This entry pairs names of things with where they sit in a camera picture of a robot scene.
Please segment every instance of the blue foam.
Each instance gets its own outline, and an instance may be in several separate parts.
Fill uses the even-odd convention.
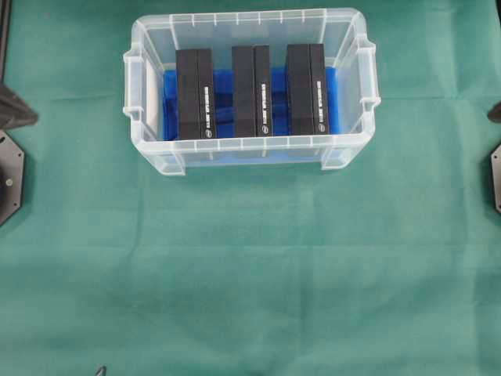
[[[288,135],[287,74],[283,67],[272,68],[273,135]],[[336,70],[326,68],[327,104],[329,106],[330,133],[338,134]],[[214,97],[218,138],[233,137],[233,83],[231,70],[214,71]],[[178,137],[177,86],[175,70],[164,73],[164,140]]]

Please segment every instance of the black metal bracket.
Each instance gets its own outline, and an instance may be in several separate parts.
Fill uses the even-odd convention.
[[[24,152],[0,131],[0,226],[21,208]]]
[[[501,145],[492,153],[492,178],[494,180],[494,198],[496,199],[496,210],[501,214]]]

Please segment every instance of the plastic storage box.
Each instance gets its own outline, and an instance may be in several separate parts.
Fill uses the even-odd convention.
[[[214,69],[231,69],[233,45],[269,45],[272,67],[283,67],[293,43],[324,44],[326,67],[336,69],[338,134],[162,141],[164,72],[175,69],[176,49],[210,48]],[[132,143],[163,175],[185,175],[186,167],[314,161],[324,170],[343,168],[375,131],[375,52],[355,9],[142,17],[124,54]]]

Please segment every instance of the green tablecloth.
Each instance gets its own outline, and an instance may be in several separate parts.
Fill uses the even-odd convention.
[[[319,164],[159,175],[121,113],[146,14],[353,6],[377,131]],[[14,0],[6,83],[40,114],[0,228],[0,374],[497,375],[494,0]]]

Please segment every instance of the black case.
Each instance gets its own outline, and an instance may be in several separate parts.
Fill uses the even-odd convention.
[[[310,45],[312,75],[313,132],[329,134],[329,106],[327,103],[326,64],[322,44]]]
[[[232,47],[233,68],[233,135],[256,136],[254,89],[254,49],[252,46]]]
[[[289,134],[313,134],[312,80],[308,45],[287,46]]]
[[[256,134],[258,137],[273,136],[269,46],[267,45],[254,47],[254,75]]]
[[[178,139],[199,139],[200,108],[196,50],[177,50],[175,64],[178,86]]]
[[[212,71],[212,52],[198,49],[198,93],[200,108],[200,138],[215,139],[216,121],[214,108],[214,79]]]

